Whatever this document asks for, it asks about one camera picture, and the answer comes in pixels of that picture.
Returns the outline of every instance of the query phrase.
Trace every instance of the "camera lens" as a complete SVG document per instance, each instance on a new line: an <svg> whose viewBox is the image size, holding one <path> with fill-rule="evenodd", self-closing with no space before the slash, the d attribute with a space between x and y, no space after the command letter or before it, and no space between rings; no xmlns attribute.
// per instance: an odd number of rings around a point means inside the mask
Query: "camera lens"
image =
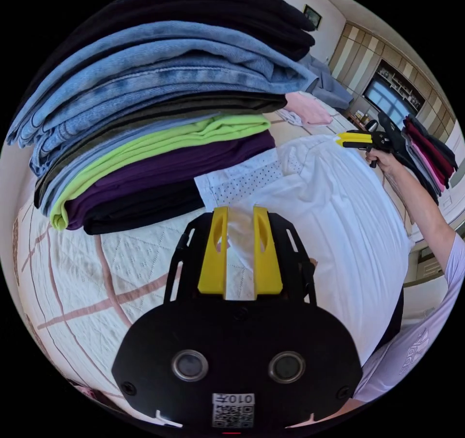
<svg viewBox="0 0 465 438"><path fill-rule="evenodd" d="M268 369L270 377L278 383L293 383L304 371L305 361L294 351L284 351L274 356Z"/></svg>
<svg viewBox="0 0 465 438"><path fill-rule="evenodd" d="M171 363L174 374L183 381L198 381L207 375L208 362L200 352L184 350L178 352Z"/></svg>

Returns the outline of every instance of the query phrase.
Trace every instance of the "television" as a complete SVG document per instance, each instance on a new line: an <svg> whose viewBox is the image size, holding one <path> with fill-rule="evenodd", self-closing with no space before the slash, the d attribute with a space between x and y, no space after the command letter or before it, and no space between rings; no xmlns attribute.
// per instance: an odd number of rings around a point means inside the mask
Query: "television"
<svg viewBox="0 0 465 438"><path fill-rule="evenodd" d="M417 111L384 78L375 75L363 93L365 99L378 110L383 111L400 129L402 120L408 115L416 116Z"/></svg>

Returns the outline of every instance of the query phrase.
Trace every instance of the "hand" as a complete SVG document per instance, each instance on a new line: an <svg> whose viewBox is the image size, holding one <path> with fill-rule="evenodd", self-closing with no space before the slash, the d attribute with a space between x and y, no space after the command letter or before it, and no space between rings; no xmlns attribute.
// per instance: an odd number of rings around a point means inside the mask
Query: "hand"
<svg viewBox="0 0 465 438"><path fill-rule="evenodd" d="M392 155L386 152L378 151L377 149L371 149L367 152L367 161L373 160L378 161L379 168L386 174L393 175L399 167L402 167L401 163Z"/></svg>

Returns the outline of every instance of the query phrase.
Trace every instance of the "pink folded cloth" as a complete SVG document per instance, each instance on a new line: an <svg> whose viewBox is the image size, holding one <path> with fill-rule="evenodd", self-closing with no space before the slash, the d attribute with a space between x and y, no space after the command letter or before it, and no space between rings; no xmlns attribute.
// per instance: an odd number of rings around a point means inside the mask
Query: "pink folded cloth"
<svg viewBox="0 0 465 438"><path fill-rule="evenodd" d="M286 94L287 105L284 107L296 113L304 123L309 125L327 125L333 118L327 110L315 99L300 93Z"/></svg>
<svg viewBox="0 0 465 438"><path fill-rule="evenodd" d="M436 173L434 172L434 168L433 166L431 165L429 159L427 159L425 157L425 155L423 154L423 152L421 151L421 149L419 148L418 144L415 143L415 141L411 141L412 142L412 147L413 149L415 150L416 154L418 157L421 158L421 160L423 161L423 163L425 164L425 167L428 169L428 171L430 172L431 174L431 178L434 179L434 182L437 184L437 187L439 188L439 190L441 192L444 192L445 190L445 186L441 183L441 180L437 177Z"/></svg>

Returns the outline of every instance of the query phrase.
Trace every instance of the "neon green shirt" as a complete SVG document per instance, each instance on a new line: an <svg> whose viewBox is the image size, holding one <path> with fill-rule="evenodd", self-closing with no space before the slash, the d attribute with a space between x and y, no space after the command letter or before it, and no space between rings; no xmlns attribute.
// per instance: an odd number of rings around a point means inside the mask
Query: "neon green shirt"
<svg viewBox="0 0 465 438"><path fill-rule="evenodd" d="M244 138L269 127L270 122L263 115L220 115L141 136L108 152L80 171L54 203L50 223L53 228L64 230L68 226L65 202L75 199L97 180L125 165L182 147Z"/></svg>

